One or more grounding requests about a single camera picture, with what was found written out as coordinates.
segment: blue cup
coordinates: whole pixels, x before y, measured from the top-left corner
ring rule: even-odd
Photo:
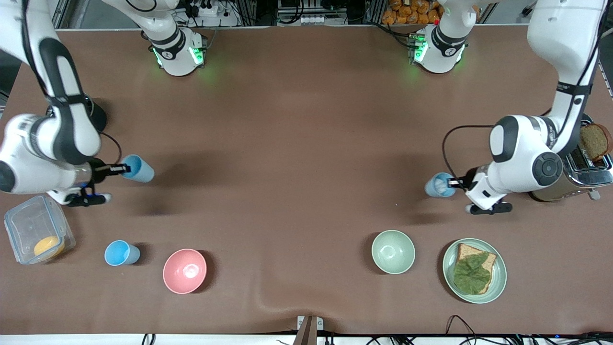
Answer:
[[[131,265],[140,257],[140,250],[126,241],[111,242],[104,251],[104,260],[111,266]]]
[[[121,162],[130,167],[130,172],[121,174],[129,180],[143,182],[145,184],[153,180],[153,176],[155,176],[153,168],[138,155],[128,155]]]
[[[425,184],[425,193],[433,198],[448,198],[455,194],[455,188],[447,184],[454,177],[446,172],[439,172]]]

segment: plate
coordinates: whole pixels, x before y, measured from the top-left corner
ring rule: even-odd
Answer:
[[[454,267],[455,261],[458,257],[458,246],[460,245],[460,243],[464,243],[471,247],[475,247],[477,249],[496,254],[497,256],[496,261],[494,262],[494,266],[492,268],[492,282],[490,283],[490,287],[483,295],[469,295],[460,291],[454,284]],[[453,242],[451,246],[449,246],[443,257],[443,276],[445,276],[445,281],[447,281],[447,285],[449,285],[449,288],[458,297],[470,303],[489,303],[498,298],[498,296],[502,294],[502,291],[504,291],[504,288],[506,287],[506,266],[504,265],[504,260],[502,260],[502,256],[500,256],[500,253],[498,253],[498,251],[489,243],[476,238],[459,239],[456,242]]]

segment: clear plastic container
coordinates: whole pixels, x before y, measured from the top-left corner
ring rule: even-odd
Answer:
[[[38,195],[4,215],[18,263],[45,262],[75,246],[66,217],[53,199]]]

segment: brown table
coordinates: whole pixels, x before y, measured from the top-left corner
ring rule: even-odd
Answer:
[[[0,231],[0,333],[270,332],[303,314],[337,333],[441,333],[452,314],[479,333],[611,329],[613,188],[599,202],[513,195],[515,210],[496,216],[465,214],[459,193],[423,192],[444,171],[448,129],[550,106],[556,73],[525,33],[475,28],[464,59],[438,76],[376,28],[220,31],[207,67],[182,78],[156,67],[138,32],[61,33],[84,89],[104,101],[107,132],[157,176],[108,179],[99,189],[112,203],[64,208],[77,246],[54,263],[19,265]],[[598,73],[587,113],[613,127],[611,105]],[[2,127],[44,110],[21,69]],[[450,138],[456,170],[490,161],[487,135]],[[115,155],[104,139],[100,157]],[[29,197],[3,194],[0,214]],[[370,259],[390,228],[417,250],[399,276]],[[443,281],[444,249],[466,237],[504,258],[493,303],[464,303]],[[107,266],[115,239],[139,244],[141,262]],[[199,293],[175,295],[162,266],[185,247],[205,252],[210,273]]]

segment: toast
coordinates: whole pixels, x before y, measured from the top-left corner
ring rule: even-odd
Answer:
[[[581,148],[592,161],[600,161],[613,150],[613,139],[607,128],[598,123],[581,127]]]
[[[455,262],[457,263],[459,260],[469,255],[481,254],[484,252],[485,252],[484,250],[480,250],[475,247],[471,247],[468,244],[460,243],[460,245],[458,246],[458,258]],[[487,256],[487,259],[485,260],[485,262],[481,265],[481,267],[483,267],[485,270],[487,270],[490,273],[490,281],[487,282],[483,290],[479,291],[477,295],[483,295],[484,293],[486,293],[487,289],[490,287],[490,283],[492,282],[491,274],[492,274],[492,270],[493,270],[494,262],[496,261],[496,258],[497,258],[496,254],[490,253]]]

